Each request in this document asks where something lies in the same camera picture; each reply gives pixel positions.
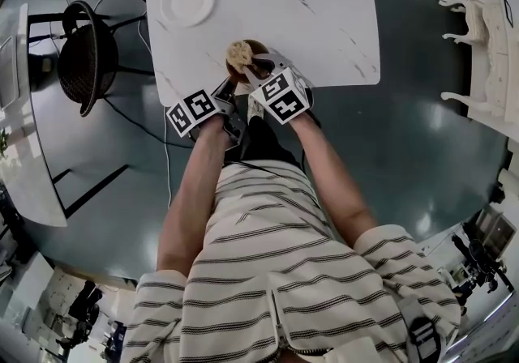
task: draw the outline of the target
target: white table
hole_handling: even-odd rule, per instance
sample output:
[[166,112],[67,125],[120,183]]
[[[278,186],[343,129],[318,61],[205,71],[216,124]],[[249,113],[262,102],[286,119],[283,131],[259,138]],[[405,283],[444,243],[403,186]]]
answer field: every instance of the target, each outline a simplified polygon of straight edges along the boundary
[[0,12],[0,45],[9,36],[16,39],[19,97],[5,111],[0,110],[0,130],[5,129],[13,138],[6,149],[6,158],[0,158],[0,178],[22,217],[39,224],[65,227],[66,218],[45,163],[32,111],[27,4],[15,11]]
[[198,26],[180,28],[147,0],[161,103],[173,106],[228,76],[225,51],[255,39],[290,59],[316,86],[377,84],[379,35],[374,0],[217,0]]

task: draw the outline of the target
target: white plate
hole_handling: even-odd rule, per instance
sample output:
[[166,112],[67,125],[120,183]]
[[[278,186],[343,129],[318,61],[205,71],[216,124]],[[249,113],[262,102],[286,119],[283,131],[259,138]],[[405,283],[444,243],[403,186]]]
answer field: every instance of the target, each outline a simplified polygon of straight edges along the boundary
[[164,19],[184,28],[202,23],[211,14],[215,0],[162,0]]

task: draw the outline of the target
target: gray floor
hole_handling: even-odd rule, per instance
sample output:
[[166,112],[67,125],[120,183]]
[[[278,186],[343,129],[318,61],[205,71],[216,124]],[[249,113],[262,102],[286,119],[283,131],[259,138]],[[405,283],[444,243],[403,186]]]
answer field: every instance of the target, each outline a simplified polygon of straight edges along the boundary
[[[91,5],[97,0],[85,0]],[[62,11],[65,0],[28,2],[32,13]],[[315,114],[358,180],[380,223],[405,226],[422,240],[463,220],[488,198],[505,151],[505,137],[458,115],[440,92],[463,84],[461,47],[441,34],[463,30],[460,16],[437,0],[375,0],[382,80],[376,86],[321,88]],[[143,13],[140,0],[105,0],[98,12],[127,18]],[[32,34],[48,32],[45,25]],[[117,34],[120,61],[151,68],[136,26]],[[49,41],[33,53],[54,53]],[[163,134],[162,107],[153,79],[118,75],[113,102]],[[50,172],[73,169],[58,183],[67,206],[122,164],[109,187],[69,219],[67,228],[29,226],[41,251],[86,272],[138,278],[155,266],[157,238],[168,199],[164,146],[98,102],[86,118],[62,93],[55,76],[33,93],[36,123]],[[274,126],[299,154],[288,127]],[[180,140],[173,131],[169,141]],[[171,185],[178,187],[188,150],[170,150]]]

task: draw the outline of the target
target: hand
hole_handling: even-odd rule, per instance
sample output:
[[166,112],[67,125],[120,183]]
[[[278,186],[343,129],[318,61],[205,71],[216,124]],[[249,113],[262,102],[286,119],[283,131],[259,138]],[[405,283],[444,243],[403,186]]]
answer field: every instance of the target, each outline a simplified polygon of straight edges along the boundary
[[224,118],[220,114],[213,115],[203,124],[200,125],[199,139],[214,138],[223,140],[226,144],[225,148],[230,147],[230,137],[224,131]]
[[296,118],[292,118],[289,124],[296,132],[304,126],[315,126],[314,120],[307,112],[299,114]]

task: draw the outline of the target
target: white shirt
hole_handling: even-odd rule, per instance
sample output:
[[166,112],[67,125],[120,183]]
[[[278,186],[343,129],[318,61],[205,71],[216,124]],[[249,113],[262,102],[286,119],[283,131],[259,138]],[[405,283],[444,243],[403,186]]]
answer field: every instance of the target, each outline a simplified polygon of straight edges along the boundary
[[396,301],[408,296],[452,342],[460,307],[403,228],[372,229],[351,249],[334,240],[301,170],[249,164],[222,170],[188,278],[142,277],[123,362],[267,362],[283,348],[407,361]]

